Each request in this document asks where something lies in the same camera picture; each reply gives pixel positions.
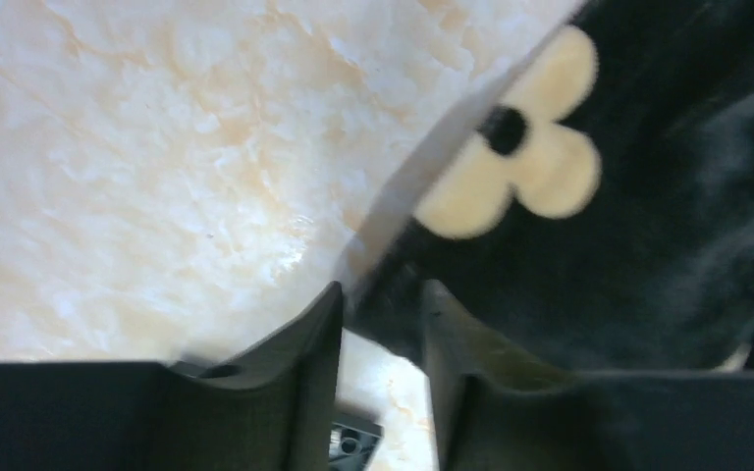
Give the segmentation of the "black floral pillowcase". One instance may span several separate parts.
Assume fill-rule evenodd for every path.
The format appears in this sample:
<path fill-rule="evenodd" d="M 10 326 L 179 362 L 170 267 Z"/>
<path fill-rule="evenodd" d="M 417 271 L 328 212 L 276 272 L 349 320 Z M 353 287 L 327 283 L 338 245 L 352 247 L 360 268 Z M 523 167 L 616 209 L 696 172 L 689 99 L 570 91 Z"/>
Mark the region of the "black floral pillowcase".
<path fill-rule="evenodd" d="M 571 370 L 754 370 L 754 1 L 586 1 L 428 188 L 346 325 L 422 361 L 423 289 Z"/>

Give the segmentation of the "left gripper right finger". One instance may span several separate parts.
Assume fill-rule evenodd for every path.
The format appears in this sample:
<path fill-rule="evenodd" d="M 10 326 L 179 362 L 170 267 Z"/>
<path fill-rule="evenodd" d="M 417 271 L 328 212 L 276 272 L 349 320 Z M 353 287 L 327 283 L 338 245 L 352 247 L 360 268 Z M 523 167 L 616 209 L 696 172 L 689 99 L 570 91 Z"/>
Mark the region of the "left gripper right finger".
<path fill-rule="evenodd" d="M 575 373 L 423 292 L 442 470 L 754 470 L 754 371 Z"/>

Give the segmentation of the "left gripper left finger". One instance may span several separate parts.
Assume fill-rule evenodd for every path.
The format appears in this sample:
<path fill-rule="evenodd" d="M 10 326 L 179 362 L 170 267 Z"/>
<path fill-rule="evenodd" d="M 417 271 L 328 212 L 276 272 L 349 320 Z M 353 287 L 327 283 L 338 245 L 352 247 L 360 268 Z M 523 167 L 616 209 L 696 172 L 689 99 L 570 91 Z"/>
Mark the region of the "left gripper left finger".
<path fill-rule="evenodd" d="M 324 470 L 344 294 L 204 368 L 0 363 L 0 470 Z"/>

